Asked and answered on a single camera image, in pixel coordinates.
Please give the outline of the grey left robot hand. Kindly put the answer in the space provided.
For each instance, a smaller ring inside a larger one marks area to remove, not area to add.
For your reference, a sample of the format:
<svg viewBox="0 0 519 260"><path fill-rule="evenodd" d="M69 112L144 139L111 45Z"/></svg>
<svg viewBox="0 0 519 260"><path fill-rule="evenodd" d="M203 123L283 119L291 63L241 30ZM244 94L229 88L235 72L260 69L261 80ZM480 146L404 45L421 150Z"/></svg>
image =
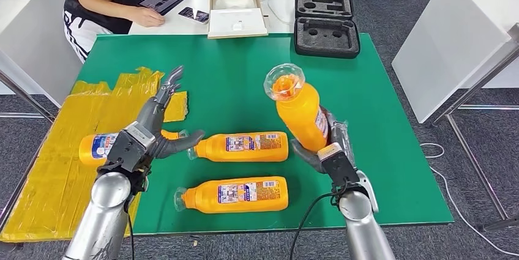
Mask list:
<svg viewBox="0 0 519 260"><path fill-rule="evenodd" d="M146 148L152 158L167 158L190 149L205 136L205 132L202 130L196 130L192 134L178 139L168 139L162 135L165 110L173 94L181 86L177 81L182 78L183 69L184 67L180 65L165 77L155 95L146 101L136 118L136 121L155 137L153 143Z"/></svg>

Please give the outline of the person's right hand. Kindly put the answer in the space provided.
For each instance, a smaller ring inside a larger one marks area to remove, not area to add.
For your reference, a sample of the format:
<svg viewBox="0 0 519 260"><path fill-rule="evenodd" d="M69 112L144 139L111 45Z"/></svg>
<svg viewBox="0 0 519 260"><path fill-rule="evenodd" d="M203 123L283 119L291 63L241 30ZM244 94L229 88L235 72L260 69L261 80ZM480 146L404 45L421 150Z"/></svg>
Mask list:
<svg viewBox="0 0 519 260"><path fill-rule="evenodd" d="M145 28L158 27L165 23L165 18L153 9L146 7L133 8L130 21Z"/></svg>

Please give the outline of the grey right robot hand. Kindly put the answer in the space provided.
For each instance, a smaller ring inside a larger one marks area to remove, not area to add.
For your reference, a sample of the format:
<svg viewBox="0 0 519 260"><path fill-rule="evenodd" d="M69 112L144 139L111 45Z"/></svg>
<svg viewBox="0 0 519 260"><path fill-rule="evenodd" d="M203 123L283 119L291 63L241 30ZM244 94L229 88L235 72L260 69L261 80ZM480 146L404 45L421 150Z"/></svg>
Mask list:
<svg viewBox="0 0 519 260"><path fill-rule="evenodd" d="M345 122L338 121L336 117L326 108L320 106L320 109L325 114L328 123L328 142L339 143L339 145L341 145L343 151L345 152L348 161L351 163L353 169L357 171L358 168L354 162L354 154L349 140L347 124ZM318 173L326 173L326 171L322 167L322 164L316 152L312 152L310 150L305 149L295 138L290 140L290 144L294 153L299 158L301 158L304 162L309 164Z"/></svg>

